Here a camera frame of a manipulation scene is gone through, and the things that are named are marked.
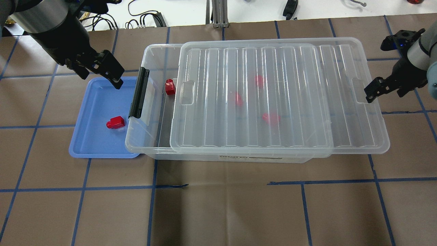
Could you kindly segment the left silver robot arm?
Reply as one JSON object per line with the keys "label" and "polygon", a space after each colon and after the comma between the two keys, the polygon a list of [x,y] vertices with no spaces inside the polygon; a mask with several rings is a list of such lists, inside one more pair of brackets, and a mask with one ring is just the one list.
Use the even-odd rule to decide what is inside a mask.
{"label": "left silver robot arm", "polygon": [[79,20],[81,11],[106,14],[108,4],[119,0],[2,0],[1,27],[11,17],[60,66],[81,79],[90,72],[106,78],[120,89],[124,68],[109,50],[96,51]]}

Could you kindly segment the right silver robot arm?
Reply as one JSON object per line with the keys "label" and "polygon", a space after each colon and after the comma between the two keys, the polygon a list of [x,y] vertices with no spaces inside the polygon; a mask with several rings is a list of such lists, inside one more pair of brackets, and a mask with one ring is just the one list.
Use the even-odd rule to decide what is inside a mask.
{"label": "right silver robot arm", "polygon": [[395,63],[387,78],[376,77],[364,89],[366,100],[372,103],[381,95],[396,91],[403,97],[416,88],[431,81],[430,92],[436,96],[436,30],[400,30],[387,36],[381,43],[382,51],[398,50],[400,59]]}

